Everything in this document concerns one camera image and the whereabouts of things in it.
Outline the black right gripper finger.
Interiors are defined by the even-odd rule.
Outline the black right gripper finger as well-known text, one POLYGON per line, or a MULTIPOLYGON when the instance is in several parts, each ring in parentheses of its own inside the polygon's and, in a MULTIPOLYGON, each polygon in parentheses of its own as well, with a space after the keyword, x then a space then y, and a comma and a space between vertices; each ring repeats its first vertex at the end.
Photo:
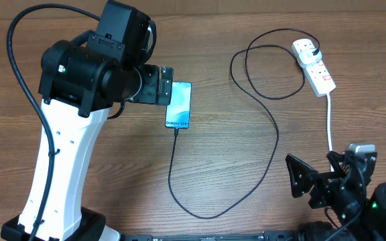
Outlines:
POLYGON ((335 151, 330 151, 326 158, 330 162, 333 171, 329 172, 329 177, 346 177, 346 170, 344 170, 345 154, 340 154, 335 151))
POLYGON ((290 153, 287 154, 285 162, 289 173, 292 196, 298 198, 304 193, 308 193, 314 185, 314 177, 318 172, 290 153))

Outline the dark blue Samsung smartphone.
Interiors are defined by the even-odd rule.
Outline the dark blue Samsung smartphone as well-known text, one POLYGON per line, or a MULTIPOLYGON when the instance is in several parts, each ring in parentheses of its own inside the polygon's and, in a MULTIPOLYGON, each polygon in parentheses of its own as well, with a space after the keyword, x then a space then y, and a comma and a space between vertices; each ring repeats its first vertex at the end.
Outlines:
POLYGON ((173 82, 171 102, 166 107, 165 126, 169 129, 188 129, 192 84, 190 82, 173 82))

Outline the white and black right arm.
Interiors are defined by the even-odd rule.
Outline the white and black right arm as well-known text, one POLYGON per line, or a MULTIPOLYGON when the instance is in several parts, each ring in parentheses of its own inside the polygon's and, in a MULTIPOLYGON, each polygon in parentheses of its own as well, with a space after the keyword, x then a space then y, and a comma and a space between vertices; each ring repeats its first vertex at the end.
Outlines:
POLYGON ((367 193, 377 152, 331 151, 326 157, 332 172, 320 173, 292 154, 285 162, 292 196, 310 194, 309 206, 332 210, 340 227, 321 221, 300 224, 294 240, 386 240, 386 182, 367 193))

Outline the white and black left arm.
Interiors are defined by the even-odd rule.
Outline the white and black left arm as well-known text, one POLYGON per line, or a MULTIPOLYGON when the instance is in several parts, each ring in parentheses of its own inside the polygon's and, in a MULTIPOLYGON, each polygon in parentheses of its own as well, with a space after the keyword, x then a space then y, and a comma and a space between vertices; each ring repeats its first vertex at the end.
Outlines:
POLYGON ((29 197, 1 229, 4 240, 122 240, 103 214, 82 206, 90 158, 114 103, 167 106, 174 71, 149 64, 157 41, 144 12, 108 1, 95 30, 60 40, 42 55, 42 123, 29 197))

